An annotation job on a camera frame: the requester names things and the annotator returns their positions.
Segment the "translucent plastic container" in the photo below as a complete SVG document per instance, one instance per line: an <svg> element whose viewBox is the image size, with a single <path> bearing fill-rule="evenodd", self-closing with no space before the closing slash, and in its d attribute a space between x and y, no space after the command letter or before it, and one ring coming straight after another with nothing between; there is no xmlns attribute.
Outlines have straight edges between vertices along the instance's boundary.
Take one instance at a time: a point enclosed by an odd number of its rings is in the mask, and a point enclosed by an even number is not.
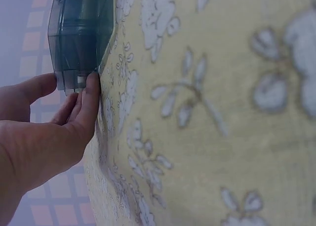
<svg viewBox="0 0 316 226"><path fill-rule="evenodd" d="M59 90L69 94L85 87L100 65L113 19L113 0L54 0L48 42Z"/></svg>

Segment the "hand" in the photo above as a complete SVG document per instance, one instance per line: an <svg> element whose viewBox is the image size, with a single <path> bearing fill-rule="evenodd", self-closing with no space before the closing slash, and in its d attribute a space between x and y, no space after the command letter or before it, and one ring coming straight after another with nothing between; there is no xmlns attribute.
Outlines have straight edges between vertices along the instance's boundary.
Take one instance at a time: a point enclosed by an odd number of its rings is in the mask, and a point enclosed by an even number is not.
<svg viewBox="0 0 316 226"><path fill-rule="evenodd" d="M30 105L55 89L53 74L0 88L0 225L27 191L78 163L94 135L98 75L89 75L85 90L68 96L51 122L29 123Z"/></svg>

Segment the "dark blue plastic object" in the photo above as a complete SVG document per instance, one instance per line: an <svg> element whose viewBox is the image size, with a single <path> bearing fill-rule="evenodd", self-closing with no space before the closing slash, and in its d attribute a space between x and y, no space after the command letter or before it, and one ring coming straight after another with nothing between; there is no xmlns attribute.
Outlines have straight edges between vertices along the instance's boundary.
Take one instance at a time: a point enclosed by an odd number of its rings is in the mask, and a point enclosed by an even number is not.
<svg viewBox="0 0 316 226"><path fill-rule="evenodd" d="M54 0L48 42L58 90L85 88L113 32L113 0Z"/></svg>

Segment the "yellow fabric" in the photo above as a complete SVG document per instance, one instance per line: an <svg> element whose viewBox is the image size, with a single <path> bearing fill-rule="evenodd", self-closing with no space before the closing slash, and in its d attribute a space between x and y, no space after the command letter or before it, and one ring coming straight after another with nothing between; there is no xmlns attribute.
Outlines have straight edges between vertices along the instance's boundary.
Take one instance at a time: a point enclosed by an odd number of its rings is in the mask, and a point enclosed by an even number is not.
<svg viewBox="0 0 316 226"><path fill-rule="evenodd" d="M97 225L316 225L313 0L115 14L85 153Z"/></svg>

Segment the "floor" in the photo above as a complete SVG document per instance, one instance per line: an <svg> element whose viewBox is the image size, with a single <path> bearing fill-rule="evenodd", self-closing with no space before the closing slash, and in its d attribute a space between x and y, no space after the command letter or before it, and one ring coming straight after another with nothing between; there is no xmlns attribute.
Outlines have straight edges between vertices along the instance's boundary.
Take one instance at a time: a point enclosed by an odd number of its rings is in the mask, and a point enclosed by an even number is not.
<svg viewBox="0 0 316 226"><path fill-rule="evenodd" d="M52 72L47 25L53 0L0 0L0 86ZM31 107L31 121L47 122L65 99L61 91ZM82 161L22 199L10 226L94 226Z"/></svg>

